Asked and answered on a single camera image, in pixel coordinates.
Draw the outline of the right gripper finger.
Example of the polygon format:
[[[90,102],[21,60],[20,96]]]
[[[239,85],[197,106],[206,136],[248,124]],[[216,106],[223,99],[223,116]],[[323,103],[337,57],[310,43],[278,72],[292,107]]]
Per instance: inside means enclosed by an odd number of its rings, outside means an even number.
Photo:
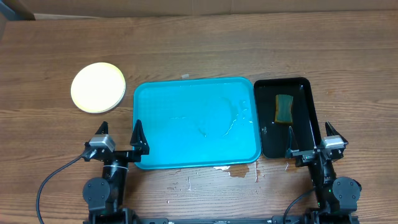
[[[348,140],[344,138],[333,126],[329,121],[325,122],[325,129],[327,136],[339,136],[341,140],[344,142],[345,145],[348,145]]]
[[[299,147],[295,138],[294,131],[291,126],[288,128],[287,149],[285,152],[286,158],[294,157],[294,153],[299,152]]]

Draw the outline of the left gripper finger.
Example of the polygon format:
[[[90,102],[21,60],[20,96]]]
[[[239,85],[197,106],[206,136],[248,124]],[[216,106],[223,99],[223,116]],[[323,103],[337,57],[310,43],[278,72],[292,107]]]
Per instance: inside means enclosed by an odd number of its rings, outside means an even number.
[[[100,125],[100,127],[98,128],[97,132],[95,132],[95,134],[108,134],[109,130],[108,130],[108,123],[106,121],[103,121],[102,124]]]
[[[134,125],[130,145],[136,155],[149,155],[150,147],[144,134],[142,121],[139,119]]]

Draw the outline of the yellow plate with orange stain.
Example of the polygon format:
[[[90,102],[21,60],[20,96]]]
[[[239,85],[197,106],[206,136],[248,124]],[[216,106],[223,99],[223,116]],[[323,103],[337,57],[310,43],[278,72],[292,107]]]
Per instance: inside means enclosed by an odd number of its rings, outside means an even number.
[[[74,77],[70,95],[76,107],[87,113],[105,113],[115,108],[126,92],[122,71],[115,65],[97,62],[82,68]]]

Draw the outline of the green yellow sponge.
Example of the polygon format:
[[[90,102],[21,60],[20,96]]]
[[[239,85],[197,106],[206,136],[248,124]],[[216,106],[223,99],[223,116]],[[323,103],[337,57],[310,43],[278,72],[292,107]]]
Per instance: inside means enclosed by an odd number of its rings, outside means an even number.
[[[282,124],[292,124],[292,107],[294,98],[291,95],[275,96],[275,116],[274,121]]]

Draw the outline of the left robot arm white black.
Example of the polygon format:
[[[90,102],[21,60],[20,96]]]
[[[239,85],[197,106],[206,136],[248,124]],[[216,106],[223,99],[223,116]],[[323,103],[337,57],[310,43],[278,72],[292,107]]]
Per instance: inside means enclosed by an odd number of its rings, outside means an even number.
[[[141,157],[148,155],[150,150],[139,119],[134,126],[130,145],[130,150],[116,150],[116,143],[109,135],[105,121],[85,143],[81,158],[86,162],[94,159],[103,163],[102,176],[88,180],[83,187],[83,199],[89,210],[87,223],[141,222],[134,210],[123,207],[129,164],[140,162]]]

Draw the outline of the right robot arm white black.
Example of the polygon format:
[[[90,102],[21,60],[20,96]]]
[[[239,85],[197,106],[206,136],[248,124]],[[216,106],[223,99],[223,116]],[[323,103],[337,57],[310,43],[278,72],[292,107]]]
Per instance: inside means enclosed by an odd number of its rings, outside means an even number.
[[[282,223],[358,223],[357,211],[361,184],[349,177],[338,177],[333,163],[343,158],[348,141],[330,124],[325,123],[326,134],[311,150],[300,150],[292,127],[288,131],[287,158],[295,159],[296,167],[307,167],[313,188],[297,197],[285,210]],[[301,199],[315,194],[317,208],[308,208],[301,216],[288,216],[290,209]]]

